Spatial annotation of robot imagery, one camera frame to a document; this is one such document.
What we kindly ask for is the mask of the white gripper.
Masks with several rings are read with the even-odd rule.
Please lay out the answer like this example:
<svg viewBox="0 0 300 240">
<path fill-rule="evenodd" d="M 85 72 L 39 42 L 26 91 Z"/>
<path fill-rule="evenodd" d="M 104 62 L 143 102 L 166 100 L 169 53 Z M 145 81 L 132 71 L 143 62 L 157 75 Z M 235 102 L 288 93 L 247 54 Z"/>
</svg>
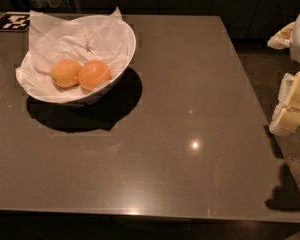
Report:
<svg viewBox="0 0 300 240">
<path fill-rule="evenodd" d="M 273 35 L 267 46 L 276 50 L 290 47 L 290 57 L 300 64 L 300 14 Z M 288 136 L 300 126 L 300 71 L 286 73 L 281 81 L 278 104 L 274 109 L 269 131 L 277 136 Z"/>
</svg>

